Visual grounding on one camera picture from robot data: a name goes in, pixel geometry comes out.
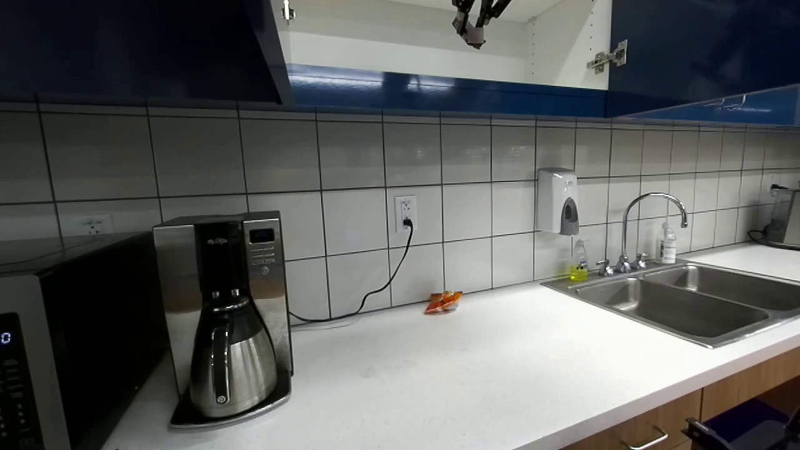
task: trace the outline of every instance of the soap bottle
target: soap bottle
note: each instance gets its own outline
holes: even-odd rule
[[[586,257],[586,246],[583,244],[582,239],[578,239],[575,243],[575,249],[572,251],[574,258],[573,264],[570,266],[570,280],[583,281],[589,278],[589,264]]]
[[[661,264],[675,264],[675,257],[678,255],[678,237],[667,221],[662,223],[661,229],[662,233],[656,243],[658,249],[656,261]]]

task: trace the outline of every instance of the countertop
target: countertop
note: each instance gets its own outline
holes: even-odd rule
[[[800,280],[800,253],[740,244],[685,259]],[[168,429],[168,359],[104,448],[558,449],[800,346],[800,320],[714,350],[538,283],[295,328],[292,397],[226,428]]]

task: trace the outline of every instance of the carafe handle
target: carafe handle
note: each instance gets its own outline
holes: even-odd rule
[[[216,327],[211,332],[211,386],[217,404],[226,404],[230,400],[230,383],[228,380],[228,352],[230,341],[228,324]]]

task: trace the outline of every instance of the yellow dish soap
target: yellow dish soap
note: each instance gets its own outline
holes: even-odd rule
[[[586,257],[586,246],[582,239],[578,239],[572,250],[574,263],[570,265],[570,280],[585,281],[589,278],[589,263]]]

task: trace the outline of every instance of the double sink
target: double sink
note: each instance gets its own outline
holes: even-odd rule
[[[800,315],[800,283],[700,263],[544,285],[708,348]]]

